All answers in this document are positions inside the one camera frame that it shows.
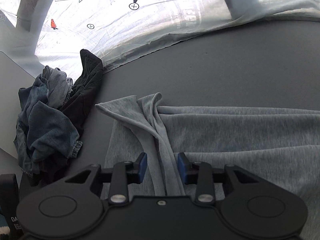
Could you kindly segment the grey sweatpants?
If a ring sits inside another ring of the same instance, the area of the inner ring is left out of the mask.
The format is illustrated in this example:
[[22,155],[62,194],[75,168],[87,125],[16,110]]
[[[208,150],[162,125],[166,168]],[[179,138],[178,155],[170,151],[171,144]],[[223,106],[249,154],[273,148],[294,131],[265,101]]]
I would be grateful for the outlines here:
[[130,197],[193,196],[181,182],[177,156],[216,168],[238,165],[304,200],[309,215],[304,239],[319,239],[319,111],[253,107],[173,107],[162,95],[102,102],[96,109],[114,120],[105,166],[135,160],[148,168]]

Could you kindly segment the black garment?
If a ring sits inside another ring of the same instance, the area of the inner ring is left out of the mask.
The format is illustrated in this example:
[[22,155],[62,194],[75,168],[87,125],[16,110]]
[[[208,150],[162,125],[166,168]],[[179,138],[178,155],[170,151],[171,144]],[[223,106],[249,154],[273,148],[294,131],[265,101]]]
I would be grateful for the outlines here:
[[80,50],[82,74],[72,86],[72,92],[60,111],[69,118],[80,136],[103,82],[103,63],[89,50]]

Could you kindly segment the dark blue denim garment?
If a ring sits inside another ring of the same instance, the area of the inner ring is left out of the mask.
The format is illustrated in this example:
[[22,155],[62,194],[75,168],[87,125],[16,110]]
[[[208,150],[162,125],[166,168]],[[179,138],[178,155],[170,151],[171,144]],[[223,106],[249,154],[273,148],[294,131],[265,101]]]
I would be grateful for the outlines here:
[[72,85],[65,72],[46,66],[32,86],[18,91],[21,112],[14,145],[18,164],[30,178],[65,166],[81,149],[76,127],[59,110],[70,96]]

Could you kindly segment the white printed curtain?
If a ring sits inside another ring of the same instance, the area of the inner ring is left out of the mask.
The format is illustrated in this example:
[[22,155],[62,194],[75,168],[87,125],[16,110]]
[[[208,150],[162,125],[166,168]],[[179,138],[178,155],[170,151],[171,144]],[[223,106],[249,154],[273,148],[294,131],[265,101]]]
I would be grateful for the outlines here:
[[1,0],[1,51],[29,74],[80,74],[79,51],[108,70],[209,31],[319,19],[319,0]]

